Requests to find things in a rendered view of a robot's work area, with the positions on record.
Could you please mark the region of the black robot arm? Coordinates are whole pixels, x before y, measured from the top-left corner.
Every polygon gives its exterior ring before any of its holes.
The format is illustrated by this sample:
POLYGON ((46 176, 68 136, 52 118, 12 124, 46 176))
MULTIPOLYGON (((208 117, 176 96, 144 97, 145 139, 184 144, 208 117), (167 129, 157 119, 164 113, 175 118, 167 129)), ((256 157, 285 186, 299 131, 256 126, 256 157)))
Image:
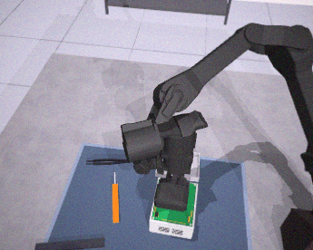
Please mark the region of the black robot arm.
POLYGON ((125 156, 136 173, 157 169, 163 175, 163 148, 174 155, 193 149, 196 130, 208 123, 196 110, 173 115, 187 109, 209 80, 246 51, 266 54, 286 80, 308 140, 307 152, 300 157, 313 184, 313 37, 302 25, 246 24, 190 69, 160 83, 147 120, 121 125, 125 156))

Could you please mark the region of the blue work mat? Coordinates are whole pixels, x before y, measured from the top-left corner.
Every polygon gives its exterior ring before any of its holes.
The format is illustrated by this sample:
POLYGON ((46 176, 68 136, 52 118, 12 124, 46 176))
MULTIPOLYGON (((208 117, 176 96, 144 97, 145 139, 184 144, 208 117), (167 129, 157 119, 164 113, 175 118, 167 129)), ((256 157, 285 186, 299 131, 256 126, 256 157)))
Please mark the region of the blue work mat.
POLYGON ((156 169, 138 174, 123 147, 82 143, 44 243, 104 238, 104 247, 75 250, 252 250, 244 161, 200 157, 191 239, 149 231, 156 169), (113 222, 112 184, 118 184, 119 222, 113 222))

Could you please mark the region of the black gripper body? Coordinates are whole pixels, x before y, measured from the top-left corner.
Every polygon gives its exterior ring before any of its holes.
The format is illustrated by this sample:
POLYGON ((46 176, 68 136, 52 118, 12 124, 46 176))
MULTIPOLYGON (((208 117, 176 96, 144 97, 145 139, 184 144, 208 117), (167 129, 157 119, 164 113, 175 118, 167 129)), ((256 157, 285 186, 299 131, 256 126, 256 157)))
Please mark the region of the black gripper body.
POLYGON ((185 155, 174 155, 166 148, 162 149, 161 157, 164 170, 167 171, 167 183, 157 184, 154 196, 156 207, 181 212, 187 209, 189 189, 186 187, 187 179, 184 174, 191 174, 192 156, 193 149, 185 155))

